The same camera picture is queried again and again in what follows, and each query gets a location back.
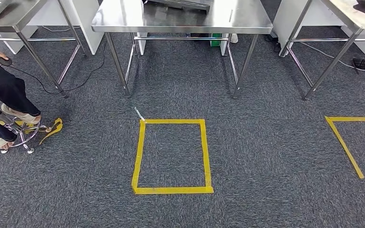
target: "yellow tape outline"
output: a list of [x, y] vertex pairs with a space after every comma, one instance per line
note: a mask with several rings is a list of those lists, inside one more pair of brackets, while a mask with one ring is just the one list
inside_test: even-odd
[[359, 166], [357, 165], [356, 160], [353, 158], [352, 154], [350, 153], [349, 148], [347, 147], [344, 139], [339, 134], [339, 131], [335, 127], [334, 122], [365, 122], [365, 117], [342, 117], [342, 116], [328, 117], [328, 116], [326, 116], [325, 120], [327, 121], [327, 123], [331, 127], [332, 131], [334, 132], [334, 134], [338, 138], [339, 142], [341, 143], [342, 147], [344, 148], [350, 162], [352, 163], [353, 167], [355, 168], [357, 175], [359, 176], [360, 179], [363, 179], [365, 176], [363, 175], [362, 171], [360, 170]]
[[[139, 188], [139, 173], [141, 171], [141, 163], [144, 150], [144, 134], [146, 124], [199, 124], [201, 129], [201, 142], [203, 152], [203, 166], [205, 171], [205, 186], [200, 187], [162, 187], [162, 188]], [[138, 148], [136, 152], [134, 174], [132, 176], [132, 189], [135, 194], [204, 194], [214, 193], [211, 185], [211, 165], [209, 162], [208, 141], [206, 138], [205, 120], [189, 120], [189, 119], [149, 119], [140, 120]]]

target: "metal stool base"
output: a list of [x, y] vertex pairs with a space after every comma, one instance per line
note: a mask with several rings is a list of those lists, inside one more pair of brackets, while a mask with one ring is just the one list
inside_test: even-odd
[[[11, 118], [1, 111], [0, 111], [0, 120], [2, 120], [5, 123], [4, 127], [6, 127], [8, 130], [10, 130], [11, 132], [13, 132], [18, 136], [16, 140], [17, 143], [15, 143], [10, 148], [23, 145], [24, 149], [27, 150], [28, 154], [33, 153], [34, 148], [27, 146], [26, 143], [29, 142], [32, 138], [34, 138], [34, 136], [36, 136], [39, 131], [45, 131], [47, 133], [51, 131], [50, 127], [41, 125], [40, 122], [33, 127], [27, 126], [26, 123], [23, 123], [22, 126], [20, 126], [16, 123], [16, 121], [19, 121], [20, 119], [18, 119], [17, 117]], [[1, 153], [5, 154], [8, 151], [9, 150], [1, 150]]]

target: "metal table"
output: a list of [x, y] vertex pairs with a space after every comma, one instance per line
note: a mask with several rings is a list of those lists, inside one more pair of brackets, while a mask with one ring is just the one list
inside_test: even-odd
[[[92, 22], [95, 32], [105, 32], [108, 46], [114, 58], [126, 96], [130, 96], [127, 87], [132, 59], [137, 55], [137, 40], [219, 40], [228, 41], [227, 49], [236, 82], [233, 97], [237, 97], [258, 34], [269, 34], [272, 23], [260, 0], [203, 0], [211, 4], [206, 15], [197, 10], [168, 8], [163, 4], [150, 3], [142, 6], [141, 0], [104, 0]], [[111, 32], [131, 33], [132, 48], [128, 68], [124, 75], [118, 55], [111, 39]], [[145, 37], [135, 36], [136, 32], [157, 33], [228, 33], [229, 38], [198, 37]], [[232, 33], [254, 34], [240, 76], [236, 72], [231, 55], [230, 39]]]
[[[23, 33], [21, 32], [23, 28], [27, 26], [30, 20], [37, 14], [37, 12], [46, 4], [48, 0], [14, 0], [1, 14], [0, 14], [0, 32], [15, 32], [20, 39], [12, 39], [12, 38], [0, 38], [0, 41], [23, 41], [27, 50], [34, 57], [37, 63], [40, 65], [45, 74], [49, 77], [49, 79], [54, 83], [56, 88], [59, 90], [59, 93], [63, 97], [67, 97], [66, 92], [61, 87], [61, 82], [65, 77], [70, 65], [75, 58], [76, 53], [80, 48], [83, 50], [83, 55], [86, 55], [85, 50], [80, 42], [80, 39], [70, 22], [69, 16], [65, 11], [65, 7], [61, 0], [58, 0], [59, 6], [64, 14], [64, 17], [69, 25], [70, 30], [72, 31], [74, 37], [73, 38], [30, 38], [27, 39]], [[77, 47], [75, 48], [70, 60], [67, 63], [64, 71], [62, 72], [59, 80], [57, 81], [47, 67], [42, 62], [41, 58], [37, 55], [35, 49], [30, 44], [30, 41], [77, 41]]]
[[[342, 38], [325, 38], [325, 39], [296, 39], [296, 32], [300, 27], [310, 5], [313, 0], [308, 0], [306, 6], [304, 7], [285, 48], [282, 51], [282, 56], [285, 55], [286, 52], [289, 52], [290, 56], [295, 61], [296, 65], [300, 69], [304, 78], [306, 78], [308, 84], [311, 89], [308, 91], [304, 99], [309, 99], [317, 88], [321, 85], [323, 80], [331, 73], [334, 66], [338, 63], [341, 57], [348, 51], [350, 46], [355, 41], [365, 41], [365, 39], [358, 39], [357, 37], [360, 35], [363, 30], [365, 30], [365, 5], [359, 4], [357, 0], [320, 0], [322, 1], [333, 13], [339, 17], [346, 26], [353, 32], [349, 39]], [[323, 74], [318, 78], [316, 83], [313, 83], [311, 78], [307, 75], [306, 71], [302, 67], [296, 55], [290, 48], [290, 44], [293, 42], [338, 42], [345, 41], [345, 45], [340, 50], [339, 54], [332, 60], [331, 64], [325, 69]]]

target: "black cable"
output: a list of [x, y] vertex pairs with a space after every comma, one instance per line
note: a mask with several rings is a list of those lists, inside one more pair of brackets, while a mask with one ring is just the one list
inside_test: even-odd
[[[67, 90], [64, 90], [65, 92], [69, 92], [69, 91], [73, 91], [73, 90], [76, 90], [76, 89], [79, 89], [80, 87], [82, 87], [82, 86], [84, 86], [88, 81], [89, 81], [89, 79], [90, 79], [90, 77], [92, 76], [92, 74], [95, 72], [95, 71], [97, 71], [97, 70], [99, 70], [99, 69], [101, 69], [103, 66], [104, 66], [104, 62], [105, 62], [105, 60], [106, 60], [106, 55], [104, 54], [104, 51], [105, 51], [105, 49], [106, 49], [106, 45], [107, 45], [107, 42], [104, 44], [104, 46], [103, 46], [103, 51], [102, 51], [102, 54], [103, 54], [103, 62], [101, 63], [101, 65], [98, 67], [98, 68], [96, 68], [96, 69], [94, 69], [93, 71], [91, 71], [90, 72], [90, 74], [89, 74], [89, 76], [87, 77], [87, 79], [81, 84], [81, 85], [79, 85], [78, 87], [76, 87], [76, 88], [73, 88], [73, 89], [67, 89]], [[42, 84], [42, 82], [37, 78], [37, 77], [35, 77], [35, 76], [33, 76], [33, 75], [31, 75], [31, 74], [29, 74], [29, 73], [27, 73], [27, 72], [24, 72], [24, 71], [22, 71], [22, 70], [19, 70], [19, 69], [17, 69], [17, 68], [15, 68], [15, 67], [12, 67], [12, 66], [8, 66], [8, 67], [10, 67], [10, 68], [12, 68], [12, 69], [15, 69], [15, 70], [18, 70], [18, 71], [20, 71], [20, 72], [22, 72], [22, 73], [24, 73], [24, 74], [26, 74], [26, 75], [28, 75], [28, 76], [31, 76], [31, 77], [33, 77], [34, 79], [36, 79], [40, 84], [41, 84], [41, 86], [43, 87], [43, 90], [46, 92], [46, 93], [48, 93], [48, 94], [51, 94], [51, 95], [59, 95], [60, 94], [60, 92], [59, 93], [51, 93], [51, 92], [49, 92], [49, 91], [47, 91], [46, 89], [45, 89], [45, 87], [44, 87], [44, 85]]]

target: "gray carpet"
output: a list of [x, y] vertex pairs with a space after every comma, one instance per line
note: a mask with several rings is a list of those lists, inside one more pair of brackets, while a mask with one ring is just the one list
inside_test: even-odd
[[[279, 1], [263, 0], [274, 18]], [[40, 29], [36, 37], [61, 34]], [[304, 28], [303, 37], [343, 37], [337, 27]], [[130, 39], [113, 34], [126, 67]], [[251, 36], [232, 45], [238, 70]], [[63, 86], [80, 85], [101, 65], [78, 55]], [[55, 75], [70, 43], [36, 43]], [[313, 46], [333, 55], [338, 43]], [[9, 53], [2, 43], [0, 49]], [[293, 48], [313, 79], [330, 59], [301, 44]], [[124, 98], [106, 49], [105, 64], [69, 99], [46, 94], [35, 79], [10, 70], [27, 84], [43, 122], [61, 117], [64, 129], [28, 155], [0, 154], [0, 227], [16, 228], [365, 228], [365, 179], [357, 177], [324, 116], [365, 116], [365, 73], [335, 67], [311, 101], [293, 61], [280, 58], [260, 36], [239, 99], [227, 57], [208, 42], [148, 42], [132, 70]], [[352, 46], [343, 60], [363, 56]], [[26, 50], [16, 67], [55, 92]], [[148, 119], [205, 119], [214, 194], [134, 195], [132, 173], [139, 135], [137, 107]], [[365, 175], [365, 123], [337, 123]], [[204, 184], [197, 125], [146, 129], [139, 187]]]

